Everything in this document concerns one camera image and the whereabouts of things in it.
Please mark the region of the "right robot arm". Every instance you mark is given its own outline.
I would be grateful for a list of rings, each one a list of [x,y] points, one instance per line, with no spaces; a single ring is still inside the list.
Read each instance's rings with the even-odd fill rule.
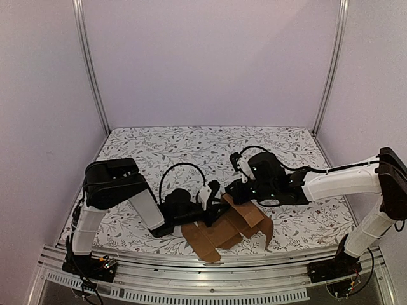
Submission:
[[[242,152],[230,156],[241,174],[226,187],[236,205],[275,200],[279,205],[307,205],[349,194],[372,193],[378,202],[338,247],[329,272],[342,277],[367,248],[398,221],[406,220],[406,165],[389,147],[373,157],[336,168],[289,168],[266,149],[247,159]]]

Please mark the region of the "brown cardboard box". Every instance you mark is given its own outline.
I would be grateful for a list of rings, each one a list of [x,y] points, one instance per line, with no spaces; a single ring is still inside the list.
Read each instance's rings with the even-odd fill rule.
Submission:
[[[242,238],[251,238],[256,233],[265,236],[265,247],[273,238],[273,220],[266,216],[253,202],[236,205],[229,194],[224,194],[221,203],[227,204],[228,211],[207,227],[202,221],[183,224],[181,232],[199,259],[207,263],[221,260],[218,252],[229,250],[242,242]]]

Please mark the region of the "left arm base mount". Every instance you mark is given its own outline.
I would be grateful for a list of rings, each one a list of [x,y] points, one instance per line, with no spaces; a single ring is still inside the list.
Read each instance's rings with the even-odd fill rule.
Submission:
[[[108,255],[94,258],[92,255],[66,255],[62,270],[84,278],[112,283],[118,261]]]

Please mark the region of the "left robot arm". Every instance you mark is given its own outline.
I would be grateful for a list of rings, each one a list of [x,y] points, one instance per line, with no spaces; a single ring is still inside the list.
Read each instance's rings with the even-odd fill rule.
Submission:
[[[216,180],[203,181],[195,197],[177,188],[170,194],[155,196],[133,158],[96,161],[85,170],[83,196],[72,213],[72,232],[66,247],[72,254],[69,263],[81,276],[90,275],[94,261],[93,240],[108,210],[129,201],[155,238],[173,233],[177,226],[201,221],[211,227],[230,205],[222,203]]]

